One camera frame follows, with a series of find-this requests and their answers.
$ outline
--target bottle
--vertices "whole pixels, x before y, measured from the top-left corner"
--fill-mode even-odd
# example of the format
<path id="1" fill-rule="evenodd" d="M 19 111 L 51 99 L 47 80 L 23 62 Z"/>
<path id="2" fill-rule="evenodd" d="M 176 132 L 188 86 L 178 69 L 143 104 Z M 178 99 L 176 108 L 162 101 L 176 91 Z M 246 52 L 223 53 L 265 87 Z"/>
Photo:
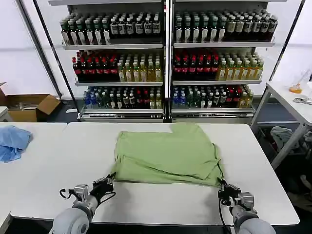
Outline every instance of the bottle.
<path id="1" fill-rule="evenodd" d="M 153 32 L 152 28 L 152 22 L 150 21 L 149 17 L 145 18 L 145 23 L 144 23 L 144 32 L 146 35 L 150 36 Z"/>
<path id="2" fill-rule="evenodd" d="M 241 73 L 242 61 L 237 60 L 236 67 L 233 69 L 232 80 L 239 80 L 239 75 Z"/>
<path id="3" fill-rule="evenodd" d="M 69 32 L 70 32 L 70 36 L 73 40 L 73 44 L 74 45 L 79 45 L 80 43 L 80 40 L 78 39 L 78 33 L 76 32 L 76 27 L 75 27 L 75 24 L 74 24 L 74 21 L 70 20 L 68 21 L 68 25 L 69 25 Z"/>
<path id="4" fill-rule="evenodd" d="M 134 75 L 135 82 L 140 82 L 140 80 L 141 80 L 140 79 L 140 72 L 138 69 L 137 62 L 133 63 L 133 75 Z"/>
<path id="5" fill-rule="evenodd" d="M 160 67 L 160 62 L 156 61 L 156 66 L 155 66 L 155 76 L 156 76 L 156 82 L 161 82 L 162 81 L 162 75 L 161 75 L 161 67 Z"/>
<path id="6" fill-rule="evenodd" d="M 226 61 L 222 61 L 220 70 L 216 74 L 216 80 L 226 80 L 225 70 L 226 70 Z"/>
<path id="7" fill-rule="evenodd" d="M 255 70 L 254 79 L 260 80 L 262 72 L 263 72 L 263 61 L 260 61 L 258 68 L 256 68 L 256 70 Z"/>
<path id="8" fill-rule="evenodd" d="M 260 35 L 259 35 L 259 40 L 260 41 L 266 41 L 267 38 L 267 33 L 270 25 L 270 17 L 266 16 L 264 21 L 261 23 L 261 28 L 260 28 Z"/>
<path id="9" fill-rule="evenodd" d="M 241 96 L 241 98 L 238 101 L 238 108 L 244 108 L 246 107 L 246 99 L 247 99 L 247 93 L 243 92 L 243 95 Z"/>
<path id="10" fill-rule="evenodd" d="M 229 66 L 226 68 L 226 71 L 225 71 L 226 80 L 232 80 L 233 66 L 234 66 L 234 61 L 233 61 L 233 60 L 230 60 L 230 64 L 229 64 Z"/>
<path id="11" fill-rule="evenodd" d="M 126 66 L 126 78 L 127 78 L 127 82 L 132 82 L 133 81 L 133 73 L 130 67 L 130 63 L 126 62 L 125 63 Z"/>
<path id="12" fill-rule="evenodd" d="M 178 17 L 176 19 L 176 26 L 175 26 L 175 41 L 177 43 L 182 42 L 182 18 Z"/>
<path id="13" fill-rule="evenodd" d="M 157 36 L 157 37 L 159 37 L 160 35 L 160 21 L 158 20 L 158 16 L 154 17 L 153 34 L 154 36 Z"/>
<path id="14" fill-rule="evenodd" d="M 218 32 L 218 42 L 222 42 L 225 36 L 225 25 L 226 25 L 226 17 L 221 18 L 221 24 L 219 26 Z"/>
<path id="15" fill-rule="evenodd" d="M 147 81 L 148 82 L 155 82 L 155 70 L 153 66 L 153 62 L 148 62 L 148 75 L 147 75 Z"/>
<path id="16" fill-rule="evenodd" d="M 199 36 L 199 17 L 195 17 L 193 27 L 193 43 L 198 42 L 198 36 Z"/>
<path id="17" fill-rule="evenodd" d="M 244 66 L 244 71 L 241 73 L 240 80 L 247 80 L 247 73 L 248 73 L 248 70 L 249 70 L 249 67 L 250 67 L 249 64 L 250 64 L 249 60 L 246 60 L 245 61 L 245 66 Z"/>
<path id="18" fill-rule="evenodd" d="M 102 45 L 102 27 L 101 27 L 101 23 L 95 19 L 93 21 L 94 23 L 94 27 L 95 27 L 95 35 L 96 35 L 96 39 L 97 39 L 97 44 L 98 45 Z"/>
<path id="19" fill-rule="evenodd" d="M 87 37 L 90 45 L 96 45 L 96 37 L 93 31 L 92 24 L 89 19 L 85 20 L 86 28 L 87 28 Z"/>
<path id="20" fill-rule="evenodd" d="M 217 33 L 217 21 L 218 21 L 218 17 L 213 17 L 213 24 L 210 30 L 210 42 L 214 42 L 215 41 L 215 37 L 216 37 L 216 33 Z"/>
<path id="21" fill-rule="evenodd" d="M 140 71 L 140 73 L 141 73 L 141 81 L 142 82 L 147 82 L 146 68 L 145 68 L 145 64 L 144 64 L 143 61 L 140 63 L 140 66 L 141 66 L 141 71 Z"/>
<path id="22" fill-rule="evenodd" d="M 243 28 L 244 28 L 244 17 L 241 16 L 236 21 L 235 32 L 233 33 L 234 40 L 238 41 L 243 39 L 241 37 Z"/>
<path id="23" fill-rule="evenodd" d="M 220 93 L 219 93 L 219 92 L 216 92 L 216 93 L 214 94 L 213 107 L 218 107 L 219 99 L 220 99 Z"/>
<path id="24" fill-rule="evenodd" d="M 190 42 L 190 35 L 191 35 L 191 18 L 187 17 L 185 19 L 185 27 L 184 27 L 184 43 Z"/>
<path id="25" fill-rule="evenodd" d="M 62 33 L 65 45 L 72 45 L 72 44 L 74 44 L 74 43 L 71 43 L 71 40 L 70 40 L 71 36 L 70 36 L 69 31 L 68 31 L 67 22 L 66 21 L 61 21 L 59 23 L 60 23 L 60 26 L 62 28 L 61 33 Z"/>
<path id="26" fill-rule="evenodd" d="M 142 37 L 144 34 L 143 23 L 140 17 L 136 19 L 136 34 L 138 37 Z"/>

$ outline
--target cable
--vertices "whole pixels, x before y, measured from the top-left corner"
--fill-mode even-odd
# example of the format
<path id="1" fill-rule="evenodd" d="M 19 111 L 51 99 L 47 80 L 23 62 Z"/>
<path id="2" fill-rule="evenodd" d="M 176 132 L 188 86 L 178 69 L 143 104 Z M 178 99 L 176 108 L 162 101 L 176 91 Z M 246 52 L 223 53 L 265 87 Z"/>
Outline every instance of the cable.
<path id="1" fill-rule="evenodd" d="M 226 230 L 227 233 L 232 234 L 231 231 L 225 225 L 224 220 L 223 220 L 223 216 L 222 216 L 222 212 L 221 212 L 221 199 L 219 199 L 219 214 L 220 214 L 221 222 L 223 224 L 224 229 Z"/>
<path id="2" fill-rule="evenodd" d="M 107 192 L 104 196 L 109 195 L 109 194 L 112 194 L 112 196 L 106 198 L 105 200 L 102 200 L 102 201 L 99 203 L 99 205 L 102 204 L 103 202 L 105 202 L 105 201 L 111 199 L 112 197 L 114 197 L 114 196 L 116 195 L 115 192 Z"/>

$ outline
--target metal pole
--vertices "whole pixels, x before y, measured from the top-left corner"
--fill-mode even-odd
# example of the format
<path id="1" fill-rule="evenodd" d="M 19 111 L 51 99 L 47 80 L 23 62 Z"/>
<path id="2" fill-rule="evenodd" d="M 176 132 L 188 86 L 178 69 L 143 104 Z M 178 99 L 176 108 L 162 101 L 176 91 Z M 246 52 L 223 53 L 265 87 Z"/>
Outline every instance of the metal pole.
<path id="1" fill-rule="evenodd" d="M 40 57 L 40 59 L 41 59 L 41 61 L 43 63 L 43 66 L 44 66 L 45 70 L 48 73 L 50 81 L 52 82 L 53 87 L 54 87 L 55 91 L 57 92 L 59 98 L 61 98 L 62 97 L 62 93 L 59 90 L 58 84 L 57 84 L 57 82 L 55 80 L 55 77 L 53 75 L 53 72 L 51 70 L 49 62 L 48 62 L 48 60 L 47 60 L 47 58 L 46 58 L 46 56 L 44 54 L 44 51 L 43 51 L 42 46 L 41 46 L 41 43 L 40 43 L 39 38 L 38 38 L 38 36 L 36 34 L 35 28 L 34 28 L 32 22 L 30 20 L 30 17 L 29 17 L 28 12 L 27 12 L 27 10 L 25 8 L 25 5 L 24 5 L 22 0 L 15 0 L 15 3 L 17 5 L 17 7 L 19 8 L 19 11 L 20 11 L 20 13 L 21 13 L 21 15 L 22 15 L 22 17 L 23 17 L 23 19 L 25 21 L 26 27 L 27 27 L 27 29 L 28 29 L 28 31 L 30 33 L 30 37 L 32 38 L 32 40 L 33 40 L 33 42 L 35 44 L 35 48 L 37 49 L 38 55 L 39 55 L 39 57 Z"/>
<path id="2" fill-rule="evenodd" d="M 63 78 L 64 78 L 64 81 L 65 81 L 65 84 L 66 84 L 66 86 L 67 86 L 67 89 L 68 89 L 68 91 L 69 91 L 69 93 L 70 93 L 70 96 L 72 97 L 72 100 L 74 101 L 74 105 L 75 105 L 75 107 L 76 107 L 78 113 L 80 113 L 79 108 L 78 108 L 78 105 L 77 105 L 77 101 L 76 101 L 76 99 L 75 99 L 75 97 L 74 97 L 74 94 L 73 94 L 73 91 L 72 91 L 72 89 L 71 89 L 71 87 L 70 87 L 70 85 L 69 85 L 69 83 L 68 83 L 68 80 L 67 80 L 67 78 L 66 78 L 65 72 L 64 72 L 63 67 L 62 67 L 62 65 L 61 65 L 61 62 L 60 62 L 60 60 L 59 60 L 58 54 L 56 53 L 56 50 L 55 50 L 55 48 L 54 48 L 54 44 L 52 43 L 50 34 L 49 34 L 48 29 L 47 29 L 47 27 L 46 27 L 46 25 L 45 25 L 45 22 L 44 22 L 44 19 L 43 19 L 43 17 L 42 17 L 42 14 L 41 14 L 40 8 L 39 8 L 39 6 L 38 6 L 37 0 L 33 0 L 33 3 L 34 3 L 34 5 L 35 5 L 36 11 L 37 11 L 37 13 L 38 13 L 40 22 L 41 22 L 41 24 L 42 24 L 42 26 L 43 26 L 44 32 L 45 32 L 45 34 L 46 34 L 46 36 L 47 36 L 47 38 L 48 38 L 48 41 L 49 41 L 50 47 L 51 47 L 51 49 L 52 49 L 52 52 L 53 52 L 53 54 L 54 54 L 54 57 L 55 57 L 55 59 L 56 59 L 57 62 L 58 62 L 58 67 L 59 67 L 59 69 L 60 69 L 60 72 L 62 73 L 62 76 L 63 76 Z"/>

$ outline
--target shelf tier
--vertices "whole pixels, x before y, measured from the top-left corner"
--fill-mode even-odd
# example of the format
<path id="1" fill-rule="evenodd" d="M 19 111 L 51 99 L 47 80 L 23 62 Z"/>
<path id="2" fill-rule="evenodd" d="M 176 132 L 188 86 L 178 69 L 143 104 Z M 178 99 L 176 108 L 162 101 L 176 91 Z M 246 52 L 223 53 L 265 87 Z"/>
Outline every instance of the shelf tier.
<path id="1" fill-rule="evenodd" d="M 76 86 L 161 86 L 162 82 L 91 82 L 75 83 Z"/>
<path id="2" fill-rule="evenodd" d="M 113 3 L 154 3 L 161 0 L 49 0 L 51 6 L 113 4 Z"/>
<path id="3" fill-rule="evenodd" d="M 235 85 L 260 84 L 262 80 L 205 80 L 205 81 L 173 81 L 173 85 Z"/>
<path id="4" fill-rule="evenodd" d="M 174 43 L 175 48 L 272 47 L 274 42 Z"/>

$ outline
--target white wall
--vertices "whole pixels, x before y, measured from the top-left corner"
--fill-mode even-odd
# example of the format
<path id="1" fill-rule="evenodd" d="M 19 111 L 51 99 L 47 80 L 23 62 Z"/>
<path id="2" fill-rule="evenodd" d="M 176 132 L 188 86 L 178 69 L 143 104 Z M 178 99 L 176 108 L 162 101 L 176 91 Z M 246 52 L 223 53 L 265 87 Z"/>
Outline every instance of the white wall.
<path id="1" fill-rule="evenodd" d="M 0 82 L 5 94 L 57 95 L 14 0 L 1 1 Z"/>

